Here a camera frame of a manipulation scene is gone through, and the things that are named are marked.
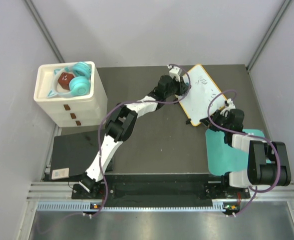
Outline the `yellow framed whiteboard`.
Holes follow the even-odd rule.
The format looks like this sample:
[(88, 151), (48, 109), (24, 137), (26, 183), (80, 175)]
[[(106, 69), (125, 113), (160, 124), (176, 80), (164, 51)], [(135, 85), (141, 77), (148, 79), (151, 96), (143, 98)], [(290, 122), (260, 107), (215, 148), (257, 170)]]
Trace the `yellow framed whiteboard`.
[(187, 125), (194, 127), (201, 124), (201, 120), (222, 110), (227, 98), (221, 94), (221, 90), (207, 73), (201, 64), (196, 64), (184, 74), (183, 80), (186, 84), (191, 84), (191, 89), (184, 99), (179, 99), (179, 104), (187, 116)]

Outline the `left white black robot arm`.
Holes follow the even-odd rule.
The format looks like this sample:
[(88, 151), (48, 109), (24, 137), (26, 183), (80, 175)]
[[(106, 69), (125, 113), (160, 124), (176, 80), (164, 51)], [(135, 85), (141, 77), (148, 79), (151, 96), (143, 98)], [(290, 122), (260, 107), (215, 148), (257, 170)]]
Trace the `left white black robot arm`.
[(184, 82), (179, 74), (162, 75), (158, 85), (144, 98), (120, 103), (106, 115), (101, 122), (105, 126), (105, 135), (101, 137), (101, 128), (98, 128), (98, 152), (79, 181), (87, 197), (99, 195), (99, 182), (104, 177), (106, 167), (119, 146), (131, 136), (137, 119), (164, 105), (176, 104), (188, 95), (191, 79), (188, 73), (186, 76), (188, 82)]

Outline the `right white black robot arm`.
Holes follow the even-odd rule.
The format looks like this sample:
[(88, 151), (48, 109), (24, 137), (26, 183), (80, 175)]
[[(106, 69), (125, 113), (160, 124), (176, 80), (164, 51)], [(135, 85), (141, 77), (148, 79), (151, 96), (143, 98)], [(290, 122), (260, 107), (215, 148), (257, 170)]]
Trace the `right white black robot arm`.
[(226, 198), (238, 193), (239, 188), (269, 186), (259, 193), (265, 193), (276, 186), (287, 186), (291, 172), (286, 145), (265, 137), (243, 131), (244, 112), (237, 108), (215, 110), (202, 121), (210, 130), (224, 133), (224, 143), (247, 154), (247, 167), (225, 174), (226, 182), (220, 185), (220, 192)]

